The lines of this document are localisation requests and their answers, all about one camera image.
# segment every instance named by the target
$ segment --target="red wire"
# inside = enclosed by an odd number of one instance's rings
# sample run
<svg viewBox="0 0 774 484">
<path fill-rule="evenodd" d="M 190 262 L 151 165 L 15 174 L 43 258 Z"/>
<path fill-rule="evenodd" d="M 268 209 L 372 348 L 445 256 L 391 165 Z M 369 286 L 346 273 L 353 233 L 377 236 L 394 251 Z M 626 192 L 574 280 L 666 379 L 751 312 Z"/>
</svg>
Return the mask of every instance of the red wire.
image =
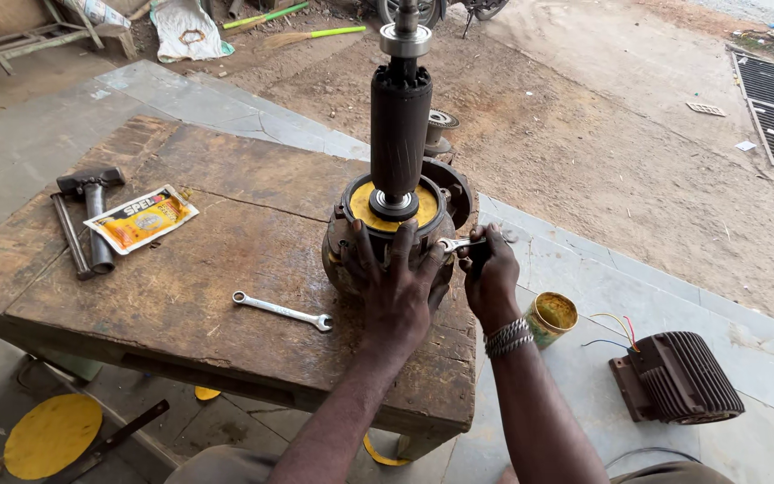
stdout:
<svg viewBox="0 0 774 484">
<path fill-rule="evenodd" d="M 629 321 L 629 316 L 624 314 L 623 317 L 626 319 L 626 322 L 629 323 L 629 331 L 632 332 L 632 346 L 635 346 L 635 328 L 632 327 L 632 321 Z"/>
</svg>

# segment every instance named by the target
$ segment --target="man's left hand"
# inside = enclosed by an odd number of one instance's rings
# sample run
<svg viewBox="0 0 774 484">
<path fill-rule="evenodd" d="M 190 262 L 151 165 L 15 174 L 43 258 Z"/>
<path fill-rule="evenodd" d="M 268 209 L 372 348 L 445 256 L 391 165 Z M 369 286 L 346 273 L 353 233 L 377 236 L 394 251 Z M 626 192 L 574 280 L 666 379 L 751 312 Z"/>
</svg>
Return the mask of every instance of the man's left hand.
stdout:
<svg viewBox="0 0 774 484">
<path fill-rule="evenodd" d="M 444 265 L 444 247 L 434 244 L 420 266 L 408 265 L 417 234 L 417 220 L 404 222 L 396 230 L 391 247 L 391 263 L 382 269 L 375 259 L 366 225 L 352 223 L 359 260 L 342 248 L 342 265 L 357 281 L 366 304 L 365 331 L 361 348 L 384 351 L 384 356 L 403 358 L 404 363 L 426 337 L 435 310 L 450 288 L 449 279 L 438 277 Z"/>
</svg>

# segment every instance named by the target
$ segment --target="trousers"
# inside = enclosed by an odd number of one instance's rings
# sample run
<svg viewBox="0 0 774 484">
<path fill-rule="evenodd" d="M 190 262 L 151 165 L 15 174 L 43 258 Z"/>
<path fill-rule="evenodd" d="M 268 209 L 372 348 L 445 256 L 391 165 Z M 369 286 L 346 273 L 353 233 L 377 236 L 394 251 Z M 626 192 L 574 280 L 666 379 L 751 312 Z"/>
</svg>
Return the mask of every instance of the trousers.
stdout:
<svg viewBox="0 0 774 484">
<path fill-rule="evenodd" d="M 218 445 L 202 450 L 178 467 L 165 484 L 263 484 L 280 456 Z M 697 462 L 667 462 L 619 475 L 611 484 L 734 484 Z"/>
</svg>

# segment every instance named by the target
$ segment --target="silver bracelet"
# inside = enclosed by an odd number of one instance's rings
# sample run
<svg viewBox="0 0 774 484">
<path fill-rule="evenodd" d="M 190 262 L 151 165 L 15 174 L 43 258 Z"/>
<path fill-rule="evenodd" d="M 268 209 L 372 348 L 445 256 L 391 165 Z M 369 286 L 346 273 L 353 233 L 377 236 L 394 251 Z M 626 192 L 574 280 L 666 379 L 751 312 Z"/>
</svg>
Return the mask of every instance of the silver bracelet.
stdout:
<svg viewBox="0 0 774 484">
<path fill-rule="evenodd" d="M 486 347 L 486 354 L 489 355 L 489 358 L 498 357 L 500 355 L 509 353 L 519 346 L 533 341 L 533 334 L 531 333 L 530 336 L 521 337 L 515 341 L 510 342 L 512 337 L 518 334 L 521 330 L 529 331 L 527 321 L 524 318 L 519 318 L 512 323 L 507 324 L 491 336 L 483 336 L 483 342 Z"/>
<path fill-rule="evenodd" d="M 512 350 L 515 350 L 519 346 L 530 343 L 532 341 L 533 341 L 533 333 L 528 334 L 527 336 L 522 336 L 516 339 L 515 341 L 507 343 L 506 345 L 498 346 L 497 348 L 492 349 L 491 352 L 489 352 L 487 349 L 486 354 L 489 355 L 489 358 L 500 357 L 501 355 L 506 355 L 507 353 L 509 353 Z"/>
</svg>

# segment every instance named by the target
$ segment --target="dirt ground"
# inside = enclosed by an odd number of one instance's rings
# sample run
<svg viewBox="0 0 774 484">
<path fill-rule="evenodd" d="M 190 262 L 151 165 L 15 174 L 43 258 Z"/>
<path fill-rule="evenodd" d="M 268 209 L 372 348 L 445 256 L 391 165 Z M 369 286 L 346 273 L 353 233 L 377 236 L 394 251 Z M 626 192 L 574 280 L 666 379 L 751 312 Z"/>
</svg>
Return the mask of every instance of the dirt ground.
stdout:
<svg viewBox="0 0 774 484">
<path fill-rule="evenodd" d="M 357 5 L 315 4 L 291 25 L 230 38 L 230 58 L 169 67 L 227 72 L 368 141 L 369 78 L 386 61 L 377 19 L 365 35 L 253 50 L 273 33 L 359 23 Z M 454 9 L 422 63 L 433 106 L 462 122 L 447 135 L 453 165 L 480 192 L 774 317 L 774 168 L 760 149 L 732 149 L 757 138 L 723 48 L 729 32 L 760 26 L 680 0 L 513 0 L 461 39 Z M 642 55 L 644 44 L 654 50 Z M 695 85 L 730 116 L 683 110 Z"/>
</svg>

